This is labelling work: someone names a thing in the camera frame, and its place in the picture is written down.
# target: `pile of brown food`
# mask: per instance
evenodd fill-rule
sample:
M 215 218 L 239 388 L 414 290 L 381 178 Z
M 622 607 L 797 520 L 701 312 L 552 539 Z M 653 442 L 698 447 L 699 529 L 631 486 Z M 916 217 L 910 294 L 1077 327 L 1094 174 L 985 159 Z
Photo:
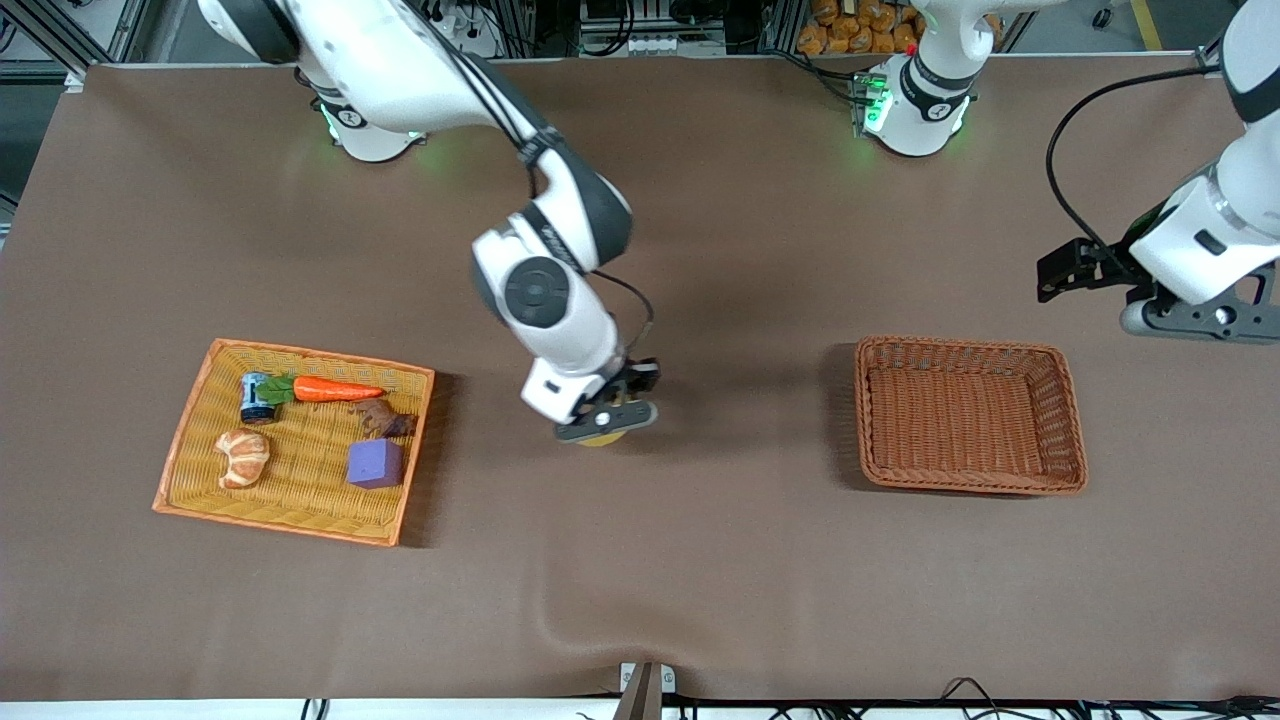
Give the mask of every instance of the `pile of brown food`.
M 856 13 L 847 14 L 841 10 L 838 0 L 810 0 L 813 20 L 800 31 L 796 53 L 906 53 L 924 35 L 924 15 L 910 5 L 858 0 L 856 6 Z M 996 31 L 998 42 L 1002 29 L 1000 18 L 987 15 L 987 22 Z

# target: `yellow floor line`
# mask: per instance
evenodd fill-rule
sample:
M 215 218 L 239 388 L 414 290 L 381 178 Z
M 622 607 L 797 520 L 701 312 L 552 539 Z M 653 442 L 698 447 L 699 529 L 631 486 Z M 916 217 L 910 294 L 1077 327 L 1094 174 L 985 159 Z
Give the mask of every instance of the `yellow floor line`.
M 1133 17 L 1138 20 L 1138 32 L 1142 33 L 1142 44 L 1147 50 L 1164 50 L 1160 44 L 1160 33 L 1156 32 L 1156 22 L 1151 19 L 1151 8 L 1147 0 L 1133 0 Z

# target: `table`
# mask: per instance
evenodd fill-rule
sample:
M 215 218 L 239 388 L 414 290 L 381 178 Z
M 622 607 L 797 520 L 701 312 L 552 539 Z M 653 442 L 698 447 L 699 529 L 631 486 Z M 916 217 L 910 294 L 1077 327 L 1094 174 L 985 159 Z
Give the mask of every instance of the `table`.
M 644 657 L 714 697 L 1275 692 L 1275 351 L 1125 336 L 1119 290 L 1034 300 L 1074 232 L 1053 124 L 1187 61 L 993 59 L 919 160 L 780 60 L 507 67 L 635 209 L 609 269 L 657 305 L 662 419 L 599 450 L 522 405 L 470 287 L 468 242 L 524 204 L 499 133 L 361 165 L 288 69 L 95 68 L 0 255 L 0 697 L 556 696 Z M 1062 184 L 1114 237 L 1240 131 L 1206 79 L 1078 122 Z M 869 333 L 1061 347 L 1089 488 L 867 492 L 842 397 Z M 215 337 L 451 375 L 421 548 L 151 512 Z

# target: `yellow disc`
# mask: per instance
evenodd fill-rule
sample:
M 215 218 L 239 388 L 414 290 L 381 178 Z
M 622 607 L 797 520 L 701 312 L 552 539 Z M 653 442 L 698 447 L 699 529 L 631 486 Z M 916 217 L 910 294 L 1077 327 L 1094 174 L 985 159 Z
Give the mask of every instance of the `yellow disc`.
M 616 433 L 609 433 L 607 436 L 600 436 L 600 437 L 594 437 L 594 438 L 588 438 L 588 439 L 584 439 L 584 441 L 579 441 L 579 445 L 581 445 L 582 447 L 604 447 L 605 445 L 612 445 L 614 442 L 618 442 L 618 439 L 621 439 L 622 436 L 625 436 L 625 434 L 627 434 L 626 430 L 620 430 L 620 432 L 616 432 Z

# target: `yellow basket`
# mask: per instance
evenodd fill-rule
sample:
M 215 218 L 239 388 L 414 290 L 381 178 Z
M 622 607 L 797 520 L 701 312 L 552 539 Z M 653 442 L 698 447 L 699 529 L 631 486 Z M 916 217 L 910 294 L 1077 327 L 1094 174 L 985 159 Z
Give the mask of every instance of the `yellow basket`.
M 241 375 L 248 372 L 317 375 L 385 389 L 397 413 L 417 415 L 413 436 L 393 439 L 404 450 L 404 482 L 379 489 L 347 482 L 348 448 L 367 439 L 349 402 L 288 402 L 278 409 L 275 423 L 253 427 L 271 450 L 262 477 L 247 488 L 220 488 L 227 456 L 214 442 L 243 425 Z M 182 411 L 151 507 L 233 525 L 398 544 L 434 382 L 434 370 L 387 360 L 215 340 Z

